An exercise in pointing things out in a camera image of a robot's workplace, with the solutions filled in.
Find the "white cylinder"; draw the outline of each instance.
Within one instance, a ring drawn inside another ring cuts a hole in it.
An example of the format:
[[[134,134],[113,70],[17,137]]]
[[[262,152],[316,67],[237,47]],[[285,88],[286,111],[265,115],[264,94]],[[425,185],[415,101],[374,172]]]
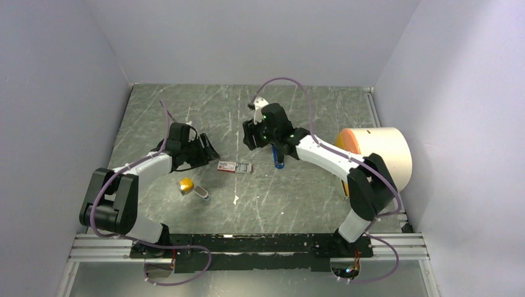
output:
[[[337,137],[336,146],[363,157],[371,153],[381,156],[398,191],[410,181],[412,156],[405,137],[396,128],[343,129]]]

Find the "black mounting plate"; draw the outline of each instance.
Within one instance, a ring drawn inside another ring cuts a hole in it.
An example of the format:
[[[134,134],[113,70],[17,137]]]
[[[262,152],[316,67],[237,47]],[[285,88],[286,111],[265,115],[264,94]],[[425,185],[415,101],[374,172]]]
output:
[[[175,246],[205,246],[212,251],[212,263],[208,270],[253,270],[253,269],[310,269],[329,272],[330,258],[355,256],[358,250],[362,258],[372,257],[370,238],[362,236],[351,246],[341,246],[332,233],[297,234],[170,234]],[[164,257],[171,258],[171,252]],[[149,254],[142,245],[131,248],[132,259],[157,258]],[[198,249],[176,251],[174,273],[201,270],[208,255]]]

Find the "cable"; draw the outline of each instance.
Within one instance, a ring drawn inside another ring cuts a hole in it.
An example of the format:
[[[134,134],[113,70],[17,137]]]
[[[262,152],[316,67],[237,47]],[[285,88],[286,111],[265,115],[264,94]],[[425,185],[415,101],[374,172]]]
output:
[[[328,152],[331,152],[331,153],[334,153],[340,157],[343,157],[343,158],[348,158],[348,155],[346,153],[342,153],[342,152],[339,152],[337,150],[334,150],[333,148],[330,148],[326,145],[324,145],[322,142],[319,141],[319,139],[317,139],[317,137],[315,136],[315,133],[314,133],[314,129],[313,129],[313,121],[314,121],[314,114],[313,114],[313,104],[312,104],[312,101],[311,101],[311,98],[308,94],[308,92],[306,91],[306,88],[305,86],[303,86],[299,81],[295,80],[295,79],[292,79],[290,77],[275,77],[273,79],[270,79],[268,81],[266,81],[265,83],[262,84],[262,86],[259,87],[259,90],[257,90],[257,92],[255,92],[255,95],[253,96],[253,98],[249,101],[249,105],[253,105],[255,99],[257,98],[257,96],[259,95],[259,92],[269,83],[275,81],[275,80],[287,80],[287,81],[290,81],[290,82],[293,82],[295,83],[298,87],[301,88],[301,90],[303,90],[303,93],[306,95],[306,99],[308,99],[308,105],[310,106],[310,136],[312,137],[313,141],[320,147],[324,148],[325,150],[327,150]],[[395,209],[395,211],[393,212],[386,212],[386,213],[382,213],[382,214],[379,214],[376,216],[376,218],[380,218],[380,217],[384,217],[384,216],[387,216],[387,215],[394,215],[394,214],[397,214],[401,211],[401,196],[399,195],[399,193],[396,191],[396,189],[386,180],[386,178],[384,178],[384,176],[377,172],[374,168],[370,167],[369,165],[365,164],[364,162],[362,161],[359,161],[357,159],[355,159],[354,157],[350,157],[350,161],[352,162],[355,162],[357,163],[358,165],[364,167],[366,170],[368,170],[369,172],[371,172],[373,175],[375,175],[377,178],[379,178],[384,184],[386,187],[388,187],[388,189],[392,192],[392,194],[394,194],[394,197],[396,198],[396,204],[397,204],[397,207]],[[374,225],[376,220],[373,220],[366,228],[365,228],[365,233],[368,235],[369,238],[373,238],[375,240],[378,240],[378,241],[381,241],[382,243],[386,244],[390,249],[392,249],[392,252],[394,252],[394,255],[396,255],[396,265],[394,265],[394,268],[392,268],[392,270],[390,270],[390,272],[388,272],[387,274],[383,275],[382,277],[376,277],[376,278],[372,278],[370,280],[360,280],[360,281],[355,281],[355,280],[352,280],[351,282],[352,283],[371,283],[371,282],[377,282],[378,280],[382,280],[386,277],[389,277],[390,275],[392,275],[392,273],[394,273],[397,268],[399,267],[399,254],[397,253],[396,249],[394,248],[394,246],[392,246],[391,244],[387,243],[386,241],[384,241],[383,239],[381,238],[377,238],[375,236],[371,236],[370,234],[368,234],[368,230],[370,230],[370,228]]]
[[[373,235],[370,235],[370,234],[368,234],[368,237],[371,238],[371,239],[375,239],[377,241],[381,241],[387,247],[389,247],[392,250],[392,252],[394,252],[394,255],[396,255],[396,264],[394,264],[394,268],[392,268],[388,273],[386,273],[386,274],[384,274],[384,275],[382,275],[380,277],[370,278],[368,280],[351,280],[350,283],[373,283],[373,282],[378,282],[378,281],[384,280],[385,278],[387,278],[390,275],[394,274],[394,272],[396,272],[397,268],[399,268],[399,254],[397,253],[397,251],[394,248],[394,246],[392,246],[392,244],[389,244],[388,242],[386,242],[386,240],[383,240],[382,238],[379,238],[379,237],[376,237],[376,236],[373,236]]]
[[[157,152],[155,152],[155,153],[153,153],[151,155],[145,156],[145,157],[141,158],[140,160],[135,161],[135,162],[129,164],[128,166],[123,167],[122,169],[120,169],[117,172],[115,172],[108,179],[108,181],[102,186],[102,188],[98,192],[95,200],[93,201],[93,206],[92,206],[91,212],[89,214],[89,225],[91,226],[91,229],[93,229],[93,232],[97,236],[100,236],[100,237],[119,236],[120,238],[129,239],[131,241],[136,241],[136,242],[138,242],[140,244],[143,244],[145,246],[150,246],[152,248],[157,248],[157,249],[202,249],[203,251],[207,252],[208,253],[208,263],[206,264],[204,269],[202,269],[199,273],[197,273],[197,275],[195,275],[195,276],[193,276],[193,277],[191,277],[191,278],[189,278],[189,279],[187,279],[185,281],[178,282],[178,283],[157,283],[157,282],[154,282],[154,281],[150,280],[147,277],[147,274],[146,274],[146,271],[145,271],[145,266],[144,266],[144,275],[146,276],[145,281],[147,281],[149,283],[152,283],[154,285],[158,285],[158,286],[178,286],[178,285],[183,285],[185,283],[189,283],[192,280],[195,280],[195,279],[201,277],[204,274],[204,272],[206,272],[206,270],[210,267],[210,265],[212,263],[212,253],[211,253],[211,251],[208,248],[206,248],[204,246],[160,246],[158,244],[148,243],[146,241],[139,240],[137,238],[133,238],[133,237],[125,236],[125,235],[119,235],[119,234],[116,234],[116,233],[111,233],[111,234],[104,235],[101,232],[99,232],[99,230],[97,229],[96,223],[95,223],[95,211],[97,209],[97,206],[100,203],[100,200],[102,199],[102,197],[104,196],[104,193],[106,193],[106,190],[108,189],[110,184],[117,178],[117,176],[119,176],[120,174],[124,173],[127,170],[130,170],[130,169],[140,165],[141,163],[143,163],[143,162],[145,162],[147,160],[150,160],[152,158],[155,158],[155,157],[159,156],[164,151],[164,149],[166,147],[166,142],[168,141],[168,135],[170,133],[170,118],[174,122],[176,122],[176,121],[173,118],[173,116],[171,115],[171,113],[168,111],[168,109],[166,108],[166,106],[164,105],[164,102],[162,100],[160,100],[160,104],[162,105],[162,108],[164,108],[164,113],[165,113],[166,122],[167,122],[167,125],[166,125],[166,130],[167,130],[166,131],[166,136],[164,137],[164,140],[162,141],[162,145],[160,146],[160,148],[159,148],[159,150]]]

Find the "floor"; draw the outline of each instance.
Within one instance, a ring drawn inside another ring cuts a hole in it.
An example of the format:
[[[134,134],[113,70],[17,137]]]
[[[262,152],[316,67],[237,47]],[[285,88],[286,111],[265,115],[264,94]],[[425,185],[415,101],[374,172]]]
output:
[[[254,165],[251,174],[217,171],[212,163],[154,181],[139,197],[139,213],[170,227],[172,233],[331,233],[350,210],[341,182],[331,173],[304,161],[285,159],[277,170],[269,147],[250,151],[243,143],[242,122],[253,117],[246,104],[254,85],[134,86],[115,140],[110,168],[144,156],[165,134],[159,100],[177,121],[205,132],[221,160]],[[308,87],[315,108],[315,133],[332,142],[346,127],[373,127],[361,88]],[[271,85],[261,94],[283,106],[295,126],[308,128],[308,101],[300,88]],[[210,192],[211,201],[182,196],[176,182],[189,177]],[[374,233],[401,232],[395,216],[384,218]]]
[[[166,223],[172,233],[301,233],[333,232],[350,205],[341,182],[304,161],[286,158],[273,165],[271,149],[249,151],[242,143],[242,122],[251,118],[246,104],[257,86],[135,85],[115,141],[110,168],[130,163],[155,147],[165,133],[159,100],[178,121],[192,121],[205,132],[222,160],[253,163],[252,174],[217,171],[217,164],[171,173],[157,179],[139,197],[139,212]],[[360,88],[309,87],[315,104],[315,133],[332,142],[345,127],[373,127],[368,101]],[[296,126],[308,128],[305,96],[294,86],[268,86],[262,96],[279,102]],[[175,183],[190,177],[212,200],[181,196]],[[392,203],[387,207],[394,208]],[[393,216],[376,223],[373,233],[399,233]],[[368,260],[361,279],[383,275],[393,261]],[[171,275],[177,282],[191,274]],[[141,264],[82,263],[71,296],[427,296],[417,261],[404,260],[391,277],[368,285],[348,285],[331,273],[308,270],[207,272],[187,285],[155,287],[143,282]]]
[[[363,263],[361,279],[388,272],[393,261]],[[171,275],[163,282],[180,282],[191,274]],[[70,297],[132,296],[428,296],[418,261],[401,261],[399,269],[385,280],[369,284],[347,284],[331,273],[308,270],[211,271],[176,287],[159,287],[143,281],[141,264],[82,263]]]

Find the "white enclosure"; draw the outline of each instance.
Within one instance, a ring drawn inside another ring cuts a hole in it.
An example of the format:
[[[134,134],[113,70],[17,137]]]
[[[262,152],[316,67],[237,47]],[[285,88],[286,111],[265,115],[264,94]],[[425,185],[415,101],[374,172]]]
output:
[[[524,296],[525,6],[423,0],[375,87],[443,296]]]
[[[375,84],[419,0],[86,0],[131,82]]]
[[[401,194],[442,296],[525,295],[522,1],[0,7],[0,296],[57,291],[130,83],[260,84],[282,75],[374,87],[382,125],[398,128],[412,153]]]

